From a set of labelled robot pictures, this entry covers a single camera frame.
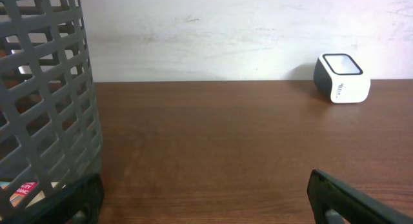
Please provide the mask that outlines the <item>cream wet wipes pack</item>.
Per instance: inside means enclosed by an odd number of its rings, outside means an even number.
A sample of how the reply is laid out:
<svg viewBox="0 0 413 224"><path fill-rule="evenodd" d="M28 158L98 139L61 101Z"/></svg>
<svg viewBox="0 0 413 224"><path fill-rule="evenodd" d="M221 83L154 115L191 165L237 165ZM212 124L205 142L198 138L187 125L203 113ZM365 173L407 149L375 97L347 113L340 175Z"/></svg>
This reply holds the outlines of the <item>cream wet wipes pack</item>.
<svg viewBox="0 0 413 224"><path fill-rule="evenodd" d="M23 183L12 196L10 196L10 203L13 207L18 206L20 202L37 186L38 182L26 182ZM45 194L43 191L39 192L27 205L27 207L41 201L45 198Z"/></svg>

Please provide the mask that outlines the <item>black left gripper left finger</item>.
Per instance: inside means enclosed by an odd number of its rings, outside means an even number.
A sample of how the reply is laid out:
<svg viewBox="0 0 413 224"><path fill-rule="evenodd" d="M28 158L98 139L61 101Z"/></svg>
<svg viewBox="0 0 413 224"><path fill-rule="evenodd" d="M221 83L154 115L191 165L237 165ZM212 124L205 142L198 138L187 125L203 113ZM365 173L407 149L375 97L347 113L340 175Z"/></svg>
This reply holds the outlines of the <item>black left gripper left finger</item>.
<svg viewBox="0 0 413 224"><path fill-rule="evenodd" d="M86 223L96 224L105 198L99 174L87 175L53 196L5 218L6 224Z"/></svg>

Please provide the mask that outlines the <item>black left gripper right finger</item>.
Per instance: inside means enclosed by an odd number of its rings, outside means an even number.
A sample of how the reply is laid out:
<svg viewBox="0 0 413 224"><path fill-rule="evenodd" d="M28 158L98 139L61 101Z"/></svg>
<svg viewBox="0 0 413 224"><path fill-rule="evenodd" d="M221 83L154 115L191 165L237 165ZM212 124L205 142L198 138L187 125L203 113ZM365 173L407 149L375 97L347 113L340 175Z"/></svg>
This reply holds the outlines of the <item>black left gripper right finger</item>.
<svg viewBox="0 0 413 224"><path fill-rule="evenodd" d="M316 224L412 223L412 218L319 169L311 171L307 195Z"/></svg>

